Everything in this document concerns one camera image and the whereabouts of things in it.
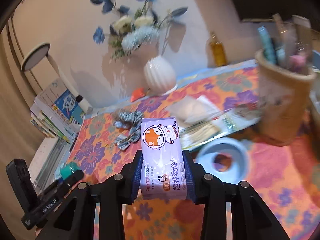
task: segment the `curtain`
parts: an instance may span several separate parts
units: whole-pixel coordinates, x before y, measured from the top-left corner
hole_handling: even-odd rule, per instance
[[[17,240],[31,240],[35,239],[35,230],[26,230],[21,222],[23,210],[5,167],[15,158],[29,165],[44,135],[29,122],[29,106],[36,94],[7,47],[4,29],[0,35],[0,214]]]

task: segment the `bottle of yellow liquid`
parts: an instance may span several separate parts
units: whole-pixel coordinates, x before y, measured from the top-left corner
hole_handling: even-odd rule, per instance
[[[214,32],[210,32],[210,35],[209,45],[216,67],[227,65],[227,58],[222,42],[218,40],[217,35]]]

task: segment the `wet wipes package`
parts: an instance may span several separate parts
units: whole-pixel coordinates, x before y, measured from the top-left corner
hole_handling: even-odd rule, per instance
[[[187,185],[176,119],[143,118],[141,147],[143,199],[185,199]]]

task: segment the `floral tablecloth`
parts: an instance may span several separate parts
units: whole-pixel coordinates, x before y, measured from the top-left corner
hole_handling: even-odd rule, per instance
[[[140,110],[145,117],[166,117],[166,106],[186,95],[206,95],[221,110],[241,103],[257,101],[258,76],[253,65],[229,73],[207,77],[188,84],[170,95],[147,98],[127,106]],[[89,184],[105,181],[132,161],[141,143],[131,144],[121,152],[113,144],[119,133],[112,125],[111,114],[84,120],[69,161],[78,162]],[[320,221],[320,162],[312,151],[306,129],[290,146],[275,147],[264,143],[251,128],[235,135],[248,149],[250,169],[246,180],[262,196],[291,239],[308,239]],[[200,238],[204,206],[189,200],[142,200],[124,206],[125,235],[128,240]],[[97,204],[94,239],[98,237]],[[231,227],[228,227],[231,239]]]

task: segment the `white ribbed vase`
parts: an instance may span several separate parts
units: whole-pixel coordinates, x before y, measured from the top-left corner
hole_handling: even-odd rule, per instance
[[[162,56],[149,60],[143,72],[148,86],[158,96],[169,94],[178,87],[174,69]]]

